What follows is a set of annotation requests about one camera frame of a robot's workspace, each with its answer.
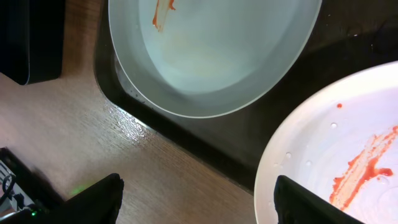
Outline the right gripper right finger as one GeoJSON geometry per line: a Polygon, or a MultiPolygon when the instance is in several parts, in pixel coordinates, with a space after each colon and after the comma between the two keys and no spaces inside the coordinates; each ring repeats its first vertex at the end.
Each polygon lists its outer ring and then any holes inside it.
{"type": "Polygon", "coordinates": [[[275,183],[274,204],[278,224],[362,224],[285,175],[275,183]]]}

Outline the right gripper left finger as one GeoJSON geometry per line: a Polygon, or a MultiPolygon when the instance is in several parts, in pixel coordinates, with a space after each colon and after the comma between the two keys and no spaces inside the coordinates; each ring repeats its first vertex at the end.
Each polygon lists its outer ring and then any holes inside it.
{"type": "Polygon", "coordinates": [[[23,210],[6,224],[115,224],[123,200],[124,181],[112,173],[47,213],[23,210]]]}

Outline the white plate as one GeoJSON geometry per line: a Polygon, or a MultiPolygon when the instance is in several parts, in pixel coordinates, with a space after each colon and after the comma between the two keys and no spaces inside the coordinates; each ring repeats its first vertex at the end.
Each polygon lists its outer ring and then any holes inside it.
{"type": "Polygon", "coordinates": [[[285,175],[364,223],[397,222],[397,64],[343,78],[304,101],[268,142],[256,174],[258,223],[277,223],[285,175]]]}

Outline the pale blue plate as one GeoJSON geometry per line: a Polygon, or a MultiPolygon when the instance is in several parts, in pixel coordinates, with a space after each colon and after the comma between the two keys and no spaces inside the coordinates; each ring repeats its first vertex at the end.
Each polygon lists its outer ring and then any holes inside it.
{"type": "Polygon", "coordinates": [[[110,0],[114,50],[134,88],[187,118],[250,105],[289,71],[321,0],[110,0]]]}

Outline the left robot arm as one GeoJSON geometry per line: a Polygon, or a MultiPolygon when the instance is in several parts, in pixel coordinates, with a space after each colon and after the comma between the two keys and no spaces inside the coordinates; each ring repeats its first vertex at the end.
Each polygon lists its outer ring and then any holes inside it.
{"type": "Polygon", "coordinates": [[[64,202],[47,180],[1,148],[1,223],[33,223],[64,202]]]}

